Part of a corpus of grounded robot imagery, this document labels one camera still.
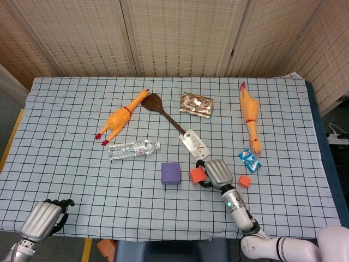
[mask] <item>white tablecloth with grid lines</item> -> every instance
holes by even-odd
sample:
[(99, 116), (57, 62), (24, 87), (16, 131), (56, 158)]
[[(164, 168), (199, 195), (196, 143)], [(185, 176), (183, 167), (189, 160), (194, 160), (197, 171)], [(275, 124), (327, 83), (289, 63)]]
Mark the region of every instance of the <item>white tablecloth with grid lines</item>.
[[(249, 146), (238, 87), (260, 101), (262, 168), (250, 174), (238, 154)], [(338, 214), (321, 163), (303, 79), (37, 78), (0, 176), (0, 229), (19, 231), (36, 201), (72, 198), (64, 236), (132, 241), (240, 237), (216, 189), (192, 185), (195, 160), (179, 132), (140, 105), (110, 143), (160, 141), (157, 153), (110, 161), (94, 136), (109, 115), (150, 88), (165, 111), (223, 158), (251, 214), (270, 236), (315, 237)], [(210, 119), (179, 113), (184, 92), (214, 99)], [(161, 163), (179, 162), (181, 183), (161, 184)]]

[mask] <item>snack package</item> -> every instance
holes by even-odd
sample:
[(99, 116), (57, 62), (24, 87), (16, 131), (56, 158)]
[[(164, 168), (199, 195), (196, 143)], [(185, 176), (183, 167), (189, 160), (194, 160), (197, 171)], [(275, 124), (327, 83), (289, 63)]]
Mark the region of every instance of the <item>snack package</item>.
[(180, 99), (179, 112), (209, 118), (213, 110), (213, 100), (198, 94), (184, 93)]
[(255, 155), (252, 154), (250, 149), (245, 149), (242, 151), (239, 154), (239, 158), (242, 160), (242, 162), (244, 162), (245, 166), (250, 170), (251, 173), (262, 166)]

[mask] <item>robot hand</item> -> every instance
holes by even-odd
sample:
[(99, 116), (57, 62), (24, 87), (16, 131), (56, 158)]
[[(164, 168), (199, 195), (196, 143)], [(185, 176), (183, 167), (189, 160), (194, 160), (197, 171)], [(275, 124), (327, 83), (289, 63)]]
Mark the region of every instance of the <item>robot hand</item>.
[[(20, 230), (23, 239), (12, 246), (3, 262), (29, 261), (34, 256), (36, 243), (44, 241), (63, 228), (68, 219), (66, 211), (69, 205), (74, 206), (74, 201), (47, 199), (38, 202)], [(61, 213), (64, 215), (56, 225)]]

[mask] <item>blue chair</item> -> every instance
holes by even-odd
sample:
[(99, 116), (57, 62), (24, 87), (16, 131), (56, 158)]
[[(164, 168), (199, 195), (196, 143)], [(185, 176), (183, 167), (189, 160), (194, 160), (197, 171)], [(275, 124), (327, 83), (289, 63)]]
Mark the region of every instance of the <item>blue chair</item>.
[(229, 240), (117, 241), (114, 262), (229, 262)]

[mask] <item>orange rubber chicken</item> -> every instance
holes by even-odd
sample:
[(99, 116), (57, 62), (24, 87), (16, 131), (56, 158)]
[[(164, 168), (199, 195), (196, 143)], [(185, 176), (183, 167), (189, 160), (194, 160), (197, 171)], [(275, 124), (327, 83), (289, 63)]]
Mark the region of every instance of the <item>orange rubber chicken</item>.
[(257, 116), (259, 103), (256, 99), (249, 96), (245, 82), (242, 82), (239, 88), (240, 107), (244, 121), (250, 134), (250, 149), (259, 156), (262, 153), (262, 147), (257, 133)]
[(107, 123), (105, 124), (104, 128), (102, 128), (102, 130), (95, 137), (96, 139), (100, 139), (102, 134), (104, 132), (106, 132), (107, 129), (109, 129), (109, 128), (113, 129), (113, 132), (108, 137), (108, 139), (106, 139), (102, 142), (103, 146), (108, 144), (108, 142), (110, 140), (112, 140), (114, 138), (114, 136), (116, 136), (118, 133), (120, 133), (120, 131), (122, 130), (124, 125), (130, 120), (132, 111), (136, 108), (136, 106), (140, 102), (142, 102), (143, 99), (146, 98), (146, 96), (148, 95), (148, 91), (149, 91), (149, 89), (143, 90), (139, 94), (139, 96), (135, 100), (132, 101), (131, 104), (125, 106), (124, 108), (121, 108), (121, 109), (115, 111), (108, 118)]

